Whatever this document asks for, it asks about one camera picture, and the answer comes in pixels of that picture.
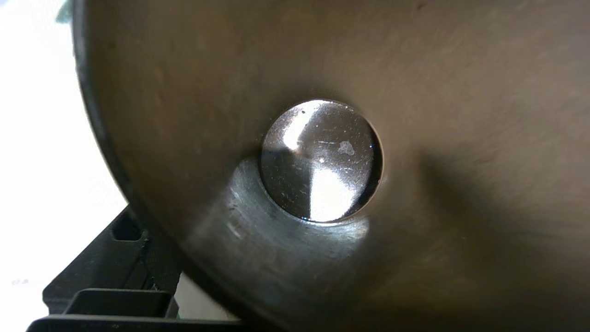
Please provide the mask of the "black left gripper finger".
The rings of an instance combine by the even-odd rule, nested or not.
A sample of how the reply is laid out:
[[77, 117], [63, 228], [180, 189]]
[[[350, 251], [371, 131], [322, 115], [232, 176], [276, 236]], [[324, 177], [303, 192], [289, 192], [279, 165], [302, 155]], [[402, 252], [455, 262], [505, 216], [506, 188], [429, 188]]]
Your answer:
[[50, 314], [175, 317], [181, 269], [126, 207], [53, 281]]

